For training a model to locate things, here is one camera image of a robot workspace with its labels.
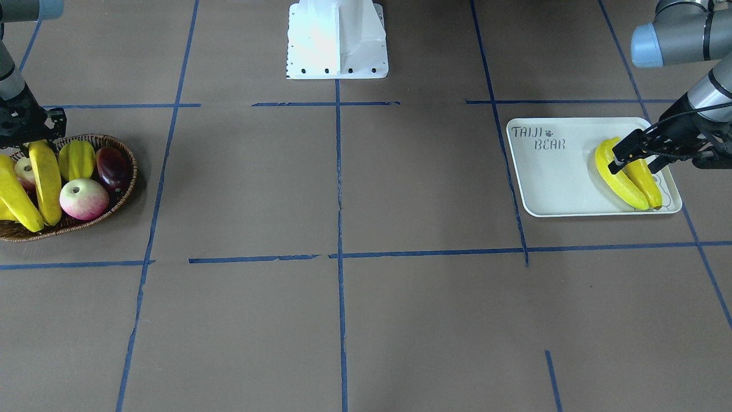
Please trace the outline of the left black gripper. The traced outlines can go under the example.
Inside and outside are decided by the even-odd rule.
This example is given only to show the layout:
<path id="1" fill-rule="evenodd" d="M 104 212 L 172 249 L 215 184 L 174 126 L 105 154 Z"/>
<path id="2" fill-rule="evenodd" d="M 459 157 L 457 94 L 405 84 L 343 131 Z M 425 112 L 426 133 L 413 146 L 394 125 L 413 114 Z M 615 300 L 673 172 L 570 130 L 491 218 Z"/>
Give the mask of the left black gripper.
<path id="1" fill-rule="evenodd" d="M 612 161 L 607 169 L 618 174 L 627 165 L 652 156 L 649 172 L 656 174 L 672 164 L 667 156 L 653 156 L 658 152 L 672 156 L 690 156 L 708 143 L 704 133 L 719 132 L 721 122 L 709 119 L 703 112 L 692 113 L 695 107 L 687 94 L 677 99 L 659 118 L 653 131 L 635 129 L 612 146 Z"/>

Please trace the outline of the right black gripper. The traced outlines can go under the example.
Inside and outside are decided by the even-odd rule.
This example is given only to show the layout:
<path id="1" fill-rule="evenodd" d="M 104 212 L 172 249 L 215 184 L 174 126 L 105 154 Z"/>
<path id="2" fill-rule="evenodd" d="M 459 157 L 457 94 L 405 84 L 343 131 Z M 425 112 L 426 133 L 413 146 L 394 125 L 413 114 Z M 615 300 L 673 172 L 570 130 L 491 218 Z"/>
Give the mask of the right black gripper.
<path id="1" fill-rule="evenodd" d="M 29 90 L 2 100 L 1 147 L 20 149 L 24 144 L 66 136 L 66 114 L 62 108 L 44 109 Z"/>

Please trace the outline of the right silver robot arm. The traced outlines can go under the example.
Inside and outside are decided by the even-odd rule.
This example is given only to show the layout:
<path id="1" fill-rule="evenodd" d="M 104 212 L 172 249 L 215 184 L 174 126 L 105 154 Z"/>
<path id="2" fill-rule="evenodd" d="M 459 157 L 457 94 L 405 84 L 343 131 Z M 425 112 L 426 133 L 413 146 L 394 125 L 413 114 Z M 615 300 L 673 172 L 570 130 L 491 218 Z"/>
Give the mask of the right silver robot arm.
<path id="1" fill-rule="evenodd" d="M 63 1 L 2 1 L 2 35 L 9 23 L 55 20 L 65 10 Z M 1 42 L 1 144 L 21 148 L 32 141 L 57 141 L 66 135 L 61 108 L 44 109 L 21 73 L 18 61 Z"/>

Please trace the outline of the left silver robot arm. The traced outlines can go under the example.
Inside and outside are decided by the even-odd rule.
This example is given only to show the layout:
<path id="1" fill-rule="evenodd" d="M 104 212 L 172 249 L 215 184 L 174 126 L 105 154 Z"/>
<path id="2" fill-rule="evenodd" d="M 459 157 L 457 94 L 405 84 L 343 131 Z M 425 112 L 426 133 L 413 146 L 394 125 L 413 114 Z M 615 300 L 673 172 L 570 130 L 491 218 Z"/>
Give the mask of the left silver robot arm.
<path id="1" fill-rule="evenodd" d="M 631 39 L 632 62 L 659 68 L 716 62 L 695 86 L 677 99 L 652 126 L 636 129 L 612 148 L 612 174 L 653 157 L 652 173 L 677 161 L 699 169 L 730 168 L 731 55 L 730 10 L 711 1 L 659 1 L 651 23 Z"/>

